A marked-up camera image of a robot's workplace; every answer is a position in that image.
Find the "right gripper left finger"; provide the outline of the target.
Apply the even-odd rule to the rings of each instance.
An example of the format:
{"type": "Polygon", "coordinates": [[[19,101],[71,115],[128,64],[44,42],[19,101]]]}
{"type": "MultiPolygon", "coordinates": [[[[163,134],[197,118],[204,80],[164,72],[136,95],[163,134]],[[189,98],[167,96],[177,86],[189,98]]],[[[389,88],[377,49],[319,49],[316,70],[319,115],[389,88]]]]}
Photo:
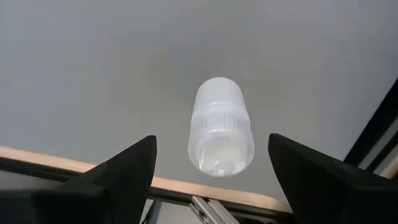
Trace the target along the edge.
{"type": "Polygon", "coordinates": [[[154,176],[157,139],[150,135],[53,190],[33,196],[44,224],[138,224],[154,176]]]}

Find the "clear plastic pill bottle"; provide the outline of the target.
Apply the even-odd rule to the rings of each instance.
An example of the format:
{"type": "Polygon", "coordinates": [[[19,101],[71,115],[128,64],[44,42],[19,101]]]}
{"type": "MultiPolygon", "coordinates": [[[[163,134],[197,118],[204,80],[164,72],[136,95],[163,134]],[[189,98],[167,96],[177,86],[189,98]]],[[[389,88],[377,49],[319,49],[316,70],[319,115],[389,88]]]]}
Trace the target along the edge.
{"type": "Polygon", "coordinates": [[[187,150],[192,164],[212,177],[236,175],[251,163],[251,121],[237,83],[214,77],[198,88],[187,150]]]}

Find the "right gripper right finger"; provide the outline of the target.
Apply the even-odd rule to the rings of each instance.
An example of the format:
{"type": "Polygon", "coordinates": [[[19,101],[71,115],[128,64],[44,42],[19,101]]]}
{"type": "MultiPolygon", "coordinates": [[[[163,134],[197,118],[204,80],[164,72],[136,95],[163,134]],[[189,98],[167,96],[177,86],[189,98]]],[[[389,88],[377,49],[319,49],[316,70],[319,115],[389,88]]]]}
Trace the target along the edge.
{"type": "Polygon", "coordinates": [[[269,136],[268,152],[298,224],[398,224],[398,180],[277,133],[269,136]]]}

